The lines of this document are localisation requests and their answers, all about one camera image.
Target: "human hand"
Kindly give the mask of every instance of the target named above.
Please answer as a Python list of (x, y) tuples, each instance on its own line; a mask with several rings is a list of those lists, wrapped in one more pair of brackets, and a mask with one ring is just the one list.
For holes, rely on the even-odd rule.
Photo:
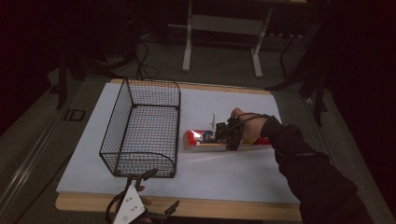
[[(231, 112), (231, 118), (238, 117), (240, 119), (240, 121), (243, 121), (245, 119), (252, 119), (253, 117), (258, 116), (258, 115), (259, 114), (250, 113), (250, 112), (245, 113), (238, 107), (235, 108)], [(248, 121), (244, 122), (243, 125), (244, 125), (245, 130), (242, 135), (241, 142), (244, 142), (251, 138), (260, 138), (261, 132), (262, 132), (262, 126), (265, 124), (266, 121), (267, 121), (266, 118), (259, 117), (259, 118), (255, 118), (255, 119), (248, 120)]]

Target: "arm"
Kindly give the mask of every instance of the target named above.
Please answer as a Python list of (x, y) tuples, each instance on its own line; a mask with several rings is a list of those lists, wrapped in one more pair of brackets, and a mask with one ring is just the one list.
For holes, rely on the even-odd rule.
[[(232, 115), (248, 118), (238, 108)], [(245, 139), (269, 138), (276, 150), (279, 171), (301, 202), (304, 224), (374, 223), (357, 195), (357, 187), (330, 164), (325, 154), (310, 147), (296, 126), (284, 126), (275, 117), (250, 120), (244, 126)]]

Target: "white paper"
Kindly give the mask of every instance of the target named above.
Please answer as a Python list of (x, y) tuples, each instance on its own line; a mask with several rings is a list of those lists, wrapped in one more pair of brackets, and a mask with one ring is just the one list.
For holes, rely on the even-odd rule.
[[(57, 191), (120, 193), (125, 177), (114, 177), (99, 157), (99, 150), (120, 84), (106, 84)], [(213, 113), (226, 122), (231, 111), (274, 115), (280, 119), (271, 95), (181, 89), (177, 174), (151, 178), (143, 195), (268, 203), (297, 203), (286, 178), (277, 170), (272, 149), (187, 152), (182, 135), (189, 129), (211, 130)]]

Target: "white desk leg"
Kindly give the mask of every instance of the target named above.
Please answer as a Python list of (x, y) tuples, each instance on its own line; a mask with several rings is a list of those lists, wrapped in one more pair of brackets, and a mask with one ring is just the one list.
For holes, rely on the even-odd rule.
[(262, 47), (262, 41), (264, 40), (265, 32), (267, 31), (268, 23), (270, 21), (272, 12), (273, 12), (273, 8), (270, 7), (268, 9), (267, 15), (265, 16), (265, 21), (262, 23), (262, 30), (259, 33), (259, 41), (257, 42), (256, 48), (251, 50), (251, 58), (253, 60), (254, 73), (256, 74), (257, 78), (262, 77), (262, 66), (260, 65), (259, 51), (260, 48)]
[(192, 16), (192, 0), (189, 1), (189, 17), (187, 18), (187, 43), (186, 49), (184, 50), (184, 59), (183, 59), (183, 72), (190, 71), (190, 61), (191, 61), (191, 16)]

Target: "black wire basket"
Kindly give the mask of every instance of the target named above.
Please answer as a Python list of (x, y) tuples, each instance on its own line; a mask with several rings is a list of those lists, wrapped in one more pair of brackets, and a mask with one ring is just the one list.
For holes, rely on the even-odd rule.
[(114, 105), (100, 157), (114, 176), (175, 177), (180, 88), (174, 81), (125, 78)]

